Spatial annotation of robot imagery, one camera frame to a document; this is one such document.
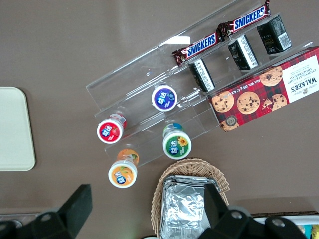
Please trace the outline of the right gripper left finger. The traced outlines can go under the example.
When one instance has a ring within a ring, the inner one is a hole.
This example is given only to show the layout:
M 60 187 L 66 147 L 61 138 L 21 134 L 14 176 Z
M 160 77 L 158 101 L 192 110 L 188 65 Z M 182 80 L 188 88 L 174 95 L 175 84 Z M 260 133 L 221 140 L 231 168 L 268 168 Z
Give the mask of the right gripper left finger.
M 33 221 L 17 228 L 13 221 L 0 223 L 2 239 L 74 239 L 92 212 L 90 184 L 80 185 L 58 209 L 37 216 Z

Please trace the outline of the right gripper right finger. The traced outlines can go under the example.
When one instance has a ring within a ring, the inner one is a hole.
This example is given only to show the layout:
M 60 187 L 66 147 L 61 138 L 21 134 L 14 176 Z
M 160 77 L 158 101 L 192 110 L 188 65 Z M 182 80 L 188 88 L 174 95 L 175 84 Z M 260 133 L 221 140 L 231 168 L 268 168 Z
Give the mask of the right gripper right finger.
M 210 228 L 200 239 L 304 239 L 305 235 L 290 220 L 268 217 L 262 224 L 239 209 L 229 209 L 212 184 L 204 188 L 204 208 Z

